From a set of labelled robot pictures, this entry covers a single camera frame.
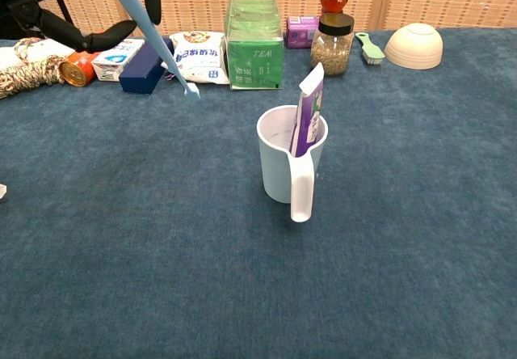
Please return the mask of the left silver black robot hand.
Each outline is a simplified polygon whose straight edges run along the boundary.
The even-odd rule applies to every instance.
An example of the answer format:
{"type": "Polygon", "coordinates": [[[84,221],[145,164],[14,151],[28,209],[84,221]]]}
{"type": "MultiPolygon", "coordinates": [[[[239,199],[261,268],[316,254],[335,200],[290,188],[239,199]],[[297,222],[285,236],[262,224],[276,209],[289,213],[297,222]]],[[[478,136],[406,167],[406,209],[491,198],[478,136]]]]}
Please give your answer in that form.
{"type": "Polygon", "coordinates": [[[119,0],[129,19],[99,33],[83,34],[77,27],[40,7],[43,0],[1,0],[1,15],[10,16],[24,31],[38,31],[77,52],[96,53],[117,46],[136,27],[146,33],[162,20],[161,0],[119,0]]]}

